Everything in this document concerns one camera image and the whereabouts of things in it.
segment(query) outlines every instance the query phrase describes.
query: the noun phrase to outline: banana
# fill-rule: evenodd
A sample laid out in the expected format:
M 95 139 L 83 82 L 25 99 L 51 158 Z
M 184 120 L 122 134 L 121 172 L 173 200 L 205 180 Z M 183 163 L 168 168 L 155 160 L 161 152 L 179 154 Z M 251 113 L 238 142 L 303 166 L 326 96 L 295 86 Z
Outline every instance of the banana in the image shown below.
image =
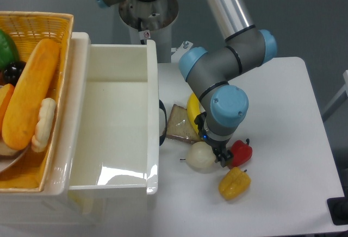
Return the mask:
M 194 128 L 195 132 L 198 134 L 198 126 L 195 124 L 195 118 L 198 116 L 200 111 L 200 102 L 194 93 L 191 94 L 189 100 L 187 101 L 187 114 L 189 116 L 189 121 Z

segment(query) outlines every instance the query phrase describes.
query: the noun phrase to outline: toy food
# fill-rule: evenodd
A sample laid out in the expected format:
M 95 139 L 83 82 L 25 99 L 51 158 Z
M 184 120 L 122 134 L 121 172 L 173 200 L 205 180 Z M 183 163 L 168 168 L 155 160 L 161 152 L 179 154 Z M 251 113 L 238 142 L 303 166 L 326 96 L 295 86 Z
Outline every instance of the toy food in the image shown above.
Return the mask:
M 41 40 L 31 53 L 7 107 L 2 136 L 12 149 L 22 150 L 31 141 L 41 101 L 45 98 L 59 60 L 59 45 Z
M 202 141 L 191 126 L 186 109 L 176 104 L 170 112 L 166 137 L 189 144 Z
M 250 183 L 251 179 L 247 173 L 238 167 L 234 167 L 221 180 L 219 192 L 226 200 L 231 200 L 243 193 Z
M 2 80 L 5 84 L 12 84 L 15 86 L 23 72 L 26 63 L 24 61 L 14 61 L 11 62 L 3 71 L 2 71 Z
M 244 143 L 241 140 L 237 140 L 231 147 L 231 152 L 233 154 L 233 160 L 228 165 L 231 169 L 236 166 L 240 166 L 247 162 L 252 156 L 252 148 L 249 146 L 250 140 L 249 138 Z
M 208 168 L 215 161 L 212 148 L 205 142 L 193 144 L 186 156 L 186 162 L 198 169 Z
M 0 70 L 20 59 L 13 39 L 0 29 Z
M 2 88 L 0 88 L 0 131 L 7 106 L 9 105 L 14 89 L 15 87 L 11 84 L 4 85 Z
M 45 150 L 49 135 L 51 133 L 56 103 L 51 98 L 45 98 L 41 102 L 38 123 L 35 127 L 35 134 L 32 137 L 31 148 L 34 152 L 40 153 Z
M 194 128 L 195 132 L 198 134 L 198 126 L 195 124 L 195 118 L 200 114 L 200 102 L 194 93 L 191 94 L 189 100 L 187 101 L 187 115 L 189 121 Z

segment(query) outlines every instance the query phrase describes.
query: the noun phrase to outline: baguette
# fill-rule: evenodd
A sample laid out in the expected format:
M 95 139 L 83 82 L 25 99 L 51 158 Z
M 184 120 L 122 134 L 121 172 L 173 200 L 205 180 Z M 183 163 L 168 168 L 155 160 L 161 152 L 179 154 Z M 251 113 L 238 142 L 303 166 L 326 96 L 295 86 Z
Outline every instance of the baguette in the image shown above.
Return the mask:
M 31 53 L 7 107 L 2 137 L 14 150 L 24 149 L 31 141 L 41 101 L 46 97 L 59 60 L 59 45 L 41 40 Z

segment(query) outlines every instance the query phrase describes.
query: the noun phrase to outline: bread slice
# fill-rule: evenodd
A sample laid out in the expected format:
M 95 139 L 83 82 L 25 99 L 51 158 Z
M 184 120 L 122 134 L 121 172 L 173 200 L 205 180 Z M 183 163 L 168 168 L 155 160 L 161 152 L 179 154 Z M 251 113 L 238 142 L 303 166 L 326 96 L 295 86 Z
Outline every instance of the bread slice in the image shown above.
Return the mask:
M 203 141 L 192 127 L 186 108 L 173 105 L 168 119 L 167 138 L 194 144 Z

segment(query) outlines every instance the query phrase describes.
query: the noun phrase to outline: yellow bell pepper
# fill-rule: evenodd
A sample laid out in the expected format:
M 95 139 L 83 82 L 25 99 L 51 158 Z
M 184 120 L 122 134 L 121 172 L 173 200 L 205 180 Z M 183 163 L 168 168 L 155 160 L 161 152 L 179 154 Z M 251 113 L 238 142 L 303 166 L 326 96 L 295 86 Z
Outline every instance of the yellow bell pepper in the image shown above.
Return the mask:
M 221 180 L 219 192 L 226 200 L 231 200 L 244 192 L 250 183 L 251 179 L 247 173 L 234 167 Z

